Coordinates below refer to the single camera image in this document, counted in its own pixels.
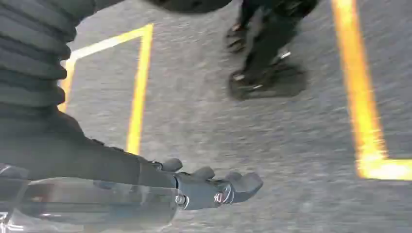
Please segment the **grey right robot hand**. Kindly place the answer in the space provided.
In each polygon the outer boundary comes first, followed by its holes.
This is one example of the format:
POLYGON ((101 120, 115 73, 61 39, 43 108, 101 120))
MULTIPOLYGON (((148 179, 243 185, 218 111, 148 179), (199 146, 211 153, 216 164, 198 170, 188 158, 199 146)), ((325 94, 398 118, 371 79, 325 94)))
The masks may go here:
POLYGON ((0 113, 3 233, 137 233, 171 225, 181 210, 249 200, 256 173, 214 177, 181 171, 177 159, 147 161, 87 138, 59 111, 0 113))

